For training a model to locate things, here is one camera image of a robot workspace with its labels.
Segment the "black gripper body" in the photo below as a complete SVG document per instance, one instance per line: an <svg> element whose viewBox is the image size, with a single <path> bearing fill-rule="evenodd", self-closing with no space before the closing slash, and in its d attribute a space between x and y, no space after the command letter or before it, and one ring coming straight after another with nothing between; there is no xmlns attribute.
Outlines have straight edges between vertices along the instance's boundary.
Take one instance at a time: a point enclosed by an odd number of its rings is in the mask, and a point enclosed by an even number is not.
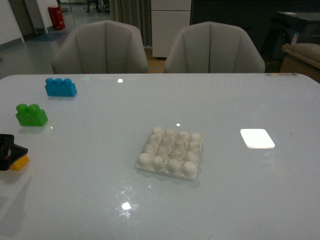
<svg viewBox="0 0 320 240"><path fill-rule="evenodd" d="M0 135L0 170L7 171L19 158L27 155L28 149L14 143L12 134Z"/></svg>

